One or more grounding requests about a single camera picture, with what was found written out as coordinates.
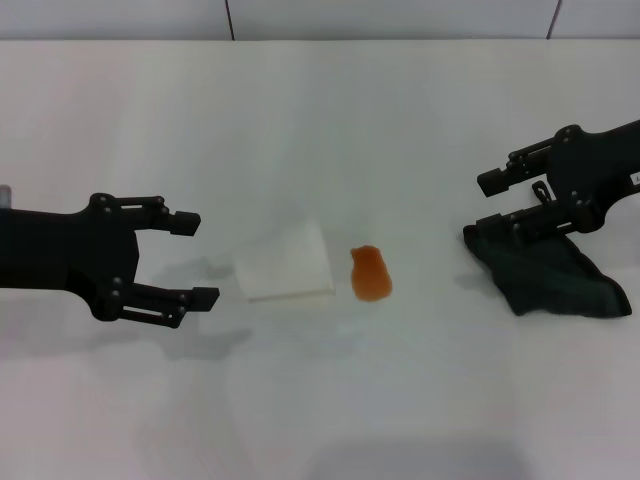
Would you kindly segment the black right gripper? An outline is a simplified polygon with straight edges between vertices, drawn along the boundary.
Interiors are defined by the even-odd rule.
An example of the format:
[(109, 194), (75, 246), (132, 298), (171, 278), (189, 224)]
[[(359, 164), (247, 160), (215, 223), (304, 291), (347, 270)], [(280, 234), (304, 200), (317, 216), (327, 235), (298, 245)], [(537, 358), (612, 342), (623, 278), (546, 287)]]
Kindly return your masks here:
[(639, 192), (639, 123), (601, 133), (564, 127), (554, 139), (511, 152), (503, 169), (480, 174), (477, 183), (491, 197), (540, 176), (557, 201), (478, 220), (479, 235), (491, 241), (539, 241), (600, 229), (615, 203)]

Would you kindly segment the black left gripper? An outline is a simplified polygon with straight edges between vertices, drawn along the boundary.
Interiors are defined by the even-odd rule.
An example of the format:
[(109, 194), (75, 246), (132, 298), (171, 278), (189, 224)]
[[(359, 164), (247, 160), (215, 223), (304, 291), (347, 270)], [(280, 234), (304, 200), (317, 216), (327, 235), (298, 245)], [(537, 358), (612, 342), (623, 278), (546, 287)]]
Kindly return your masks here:
[(116, 198), (115, 205), (94, 195), (72, 214), (3, 209), (1, 286), (73, 293), (101, 321), (177, 329), (187, 313), (210, 312), (218, 288), (132, 286), (139, 260), (135, 230), (194, 236), (200, 215), (171, 212), (162, 196)]

